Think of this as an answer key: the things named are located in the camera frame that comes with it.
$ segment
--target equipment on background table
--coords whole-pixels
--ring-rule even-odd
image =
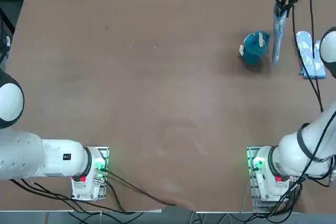
[[[265,31],[256,31],[249,34],[244,39],[244,45],[239,47],[239,53],[243,61],[248,65],[257,64],[267,50],[268,40],[269,34]]]

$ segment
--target teal toy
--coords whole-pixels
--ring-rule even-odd
[[[239,53],[244,62],[249,65],[257,64],[266,52],[269,34],[265,31],[256,31],[244,39],[244,45],[239,47]]]

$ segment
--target brown table surface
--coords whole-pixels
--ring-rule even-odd
[[[334,25],[336,0],[313,0],[316,38]],[[291,19],[280,61],[247,69],[239,45],[272,34],[274,0],[25,0],[8,72],[23,87],[15,128],[42,138],[110,146],[110,169],[187,209],[240,211],[246,147],[274,145],[319,115],[293,46]],[[297,31],[310,31],[309,0]],[[324,106],[336,96],[328,73]],[[39,179],[70,194],[68,178]],[[122,205],[162,205],[114,183]],[[0,183],[1,210],[68,209]],[[304,184],[298,211],[335,212],[336,189]],[[109,192],[103,202],[116,208]],[[244,211],[251,211],[250,190]]]

